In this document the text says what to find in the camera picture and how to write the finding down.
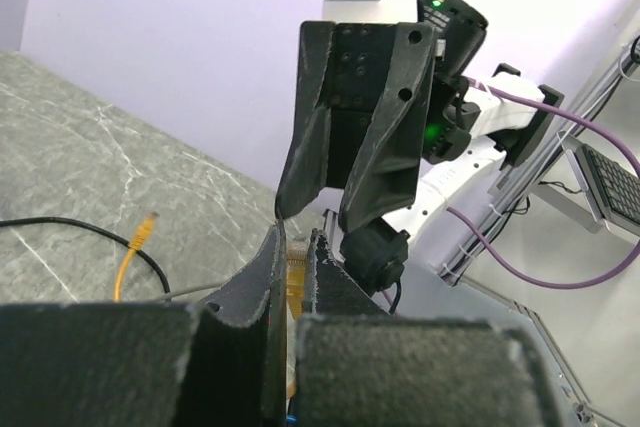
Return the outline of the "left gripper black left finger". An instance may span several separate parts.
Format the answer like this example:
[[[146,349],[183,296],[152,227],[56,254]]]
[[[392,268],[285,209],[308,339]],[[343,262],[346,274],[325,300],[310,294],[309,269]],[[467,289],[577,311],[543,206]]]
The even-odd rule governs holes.
[[[195,302],[1,308],[5,426],[282,426],[286,234]]]

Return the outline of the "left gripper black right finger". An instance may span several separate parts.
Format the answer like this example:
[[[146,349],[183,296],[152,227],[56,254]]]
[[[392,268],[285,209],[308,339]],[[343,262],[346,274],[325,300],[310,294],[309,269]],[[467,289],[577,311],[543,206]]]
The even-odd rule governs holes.
[[[562,426],[544,359],[520,328],[390,316],[311,234],[297,324],[299,426]]]

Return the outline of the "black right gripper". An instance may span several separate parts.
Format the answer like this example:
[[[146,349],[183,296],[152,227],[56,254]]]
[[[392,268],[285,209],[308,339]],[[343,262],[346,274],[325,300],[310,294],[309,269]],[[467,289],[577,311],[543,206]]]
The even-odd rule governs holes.
[[[411,234],[389,215],[411,209],[421,162],[458,158],[480,115],[463,100],[463,72],[487,19],[464,0],[416,0],[416,14],[410,23],[338,25],[330,107],[334,24],[305,21],[299,31],[293,134],[275,214],[296,216],[325,186],[342,190],[340,253],[369,295],[400,284]]]

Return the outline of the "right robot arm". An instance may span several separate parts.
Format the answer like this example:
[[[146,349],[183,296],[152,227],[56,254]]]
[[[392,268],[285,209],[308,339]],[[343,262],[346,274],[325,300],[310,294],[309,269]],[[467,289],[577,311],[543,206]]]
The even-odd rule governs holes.
[[[275,200],[284,220],[339,190],[339,252],[369,294],[399,281],[421,234],[478,179],[522,165],[563,101],[504,63],[485,82],[465,76],[488,22],[464,0],[408,8],[396,17],[337,0],[302,23]]]

